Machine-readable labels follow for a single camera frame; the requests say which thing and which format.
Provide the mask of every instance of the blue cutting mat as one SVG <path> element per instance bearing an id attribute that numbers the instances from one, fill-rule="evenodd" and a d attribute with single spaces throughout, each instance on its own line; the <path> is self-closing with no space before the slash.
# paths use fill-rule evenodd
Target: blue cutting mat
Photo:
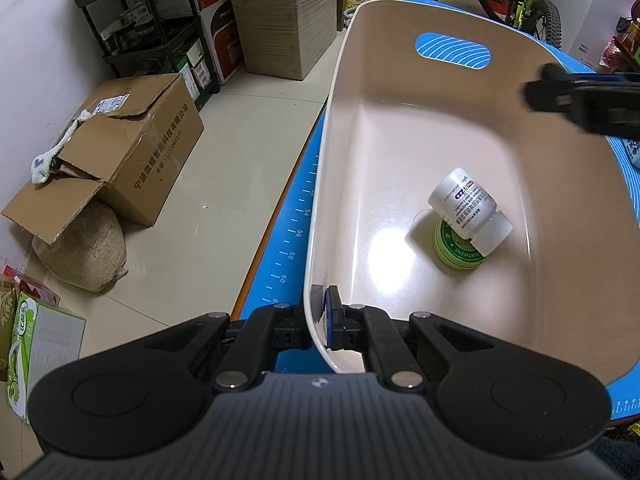
<path id="1" fill-rule="evenodd" d="M 429 0 L 410 1 L 466 12 Z M 544 44 L 544 46 L 565 65 L 567 70 L 576 73 L 592 72 L 588 67 L 558 49 L 547 44 Z M 475 68 L 481 68 L 489 63 L 486 58 L 486 49 L 478 49 L 477 44 L 432 32 L 427 32 L 418 38 L 416 49 L 423 56 L 434 57 L 435 59 L 449 60 L 447 56 L 458 56 L 455 58 L 455 62 L 460 59 L 463 60 L 463 64 Z M 466 52 L 470 54 L 468 56 L 460 56 L 461 49 L 466 49 Z M 279 302 L 295 304 L 300 300 L 323 124 L 324 111 L 321 113 L 316 129 L 311 136 L 289 192 L 274 223 L 271 237 L 244 302 L 240 319 L 247 318 L 254 309 L 264 304 Z M 640 222 L 640 171 L 629 162 L 626 151 L 619 139 L 609 139 L 609 143 L 620 164 L 634 204 L 636 217 Z M 332 373 L 331 368 L 328 367 L 315 348 L 308 351 L 291 350 L 281 352 L 276 363 L 276 371 Z M 607 391 L 612 401 L 611 418 L 613 420 L 640 413 L 640 364 L 636 365 L 625 377 L 608 386 Z"/>

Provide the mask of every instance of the green ointment tin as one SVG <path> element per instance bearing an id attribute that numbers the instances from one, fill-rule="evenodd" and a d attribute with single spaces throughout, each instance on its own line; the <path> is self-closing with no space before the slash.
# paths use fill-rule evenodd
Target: green ointment tin
<path id="1" fill-rule="evenodd" d="M 444 220 L 440 220 L 433 233 L 433 248 L 440 261 L 456 270 L 475 269 L 484 260 L 469 240 L 460 238 Z"/>

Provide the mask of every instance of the green and white box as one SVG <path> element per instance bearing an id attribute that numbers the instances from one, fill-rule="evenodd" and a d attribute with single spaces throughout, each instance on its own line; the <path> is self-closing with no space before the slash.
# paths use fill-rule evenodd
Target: green and white box
<path id="1" fill-rule="evenodd" d="M 27 398 L 50 371 L 78 359 L 84 319 L 20 294 L 9 350 L 6 400 L 29 423 Z"/>

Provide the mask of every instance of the shelving rack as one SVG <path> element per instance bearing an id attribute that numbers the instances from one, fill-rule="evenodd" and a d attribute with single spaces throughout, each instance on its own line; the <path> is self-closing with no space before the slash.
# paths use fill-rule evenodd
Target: shelving rack
<path id="1" fill-rule="evenodd" d="M 209 43 L 207 43 L 207 39 L 204 35 L 204 28 L 202 27 L 202 21 L 200 20 L 200 13 L 196 4 L 196 0 L 189 0 L 189 5 L 191 7 L 191 16 L 186 21 L 186 25 L 182 28 L 182 30 L 180 30 L 177 34 L 172 35 L 171 37 L 169 37 L 166 33 L 165 23 L 163 23 L 164 20 L 160 18 L 160 14 L 158 13 L 158 8 L 155 1 L 146 0 L 149 11 L 153 16 L 154 25 L 156 27 L 156 30 L 158 31 L 161 45 L 154 48 L 134 50 L 132 52 L 123 52 L 120 54 L 112 54 L 108 51 L 107 46 L 104 44 L 104 41 L 100 37 L 100 32 L 95 26 L 94 20 L 89 13 L 88 6 L 97 1 L 98 0 L 76 0 L 76 6 L 78 6 L 79 9 L 82 10 L 84 17 L 89 24 L 91 32 L 93 33 L 96 41 L 102 49 L 102 58 L 111 66 L 111 69 L 113 70 L 113 73 L 116 77 L 121 77 L 120 70 L 118 68 L 119 64 L 151 59 L 167 59 L 172 69 L 175 72 L 178 72 L 178 66 L 175 60 L 176 50 L 188 39 L 197 36 L 198 38 L 200 38 L 202 51 L 204 53 L 207 68 L 209 69 L 209 74 L 211 76 L 211 82 L 200 92 L 200 95 L 195 101 L 198 110 L 200 110 L 204 106 L 210 95 L 220 92 L 220 82 L 218 81 L 218 76 L 213 65 L 211 52 L 209 50 Z M 126 0 L 120 1 L 126 9 L 129 7 Z"/>

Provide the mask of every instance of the white pill bottle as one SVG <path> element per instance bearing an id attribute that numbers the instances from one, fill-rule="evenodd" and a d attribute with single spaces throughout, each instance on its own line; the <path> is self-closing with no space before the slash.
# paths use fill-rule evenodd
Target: white pill bottle
<path id="1" fill-rule="evenodd" d="M 511 233 L 513 225 L 495 200 L 462 168 L 436 186 L 429 204 L 455 233 L 488 256 Z"/>

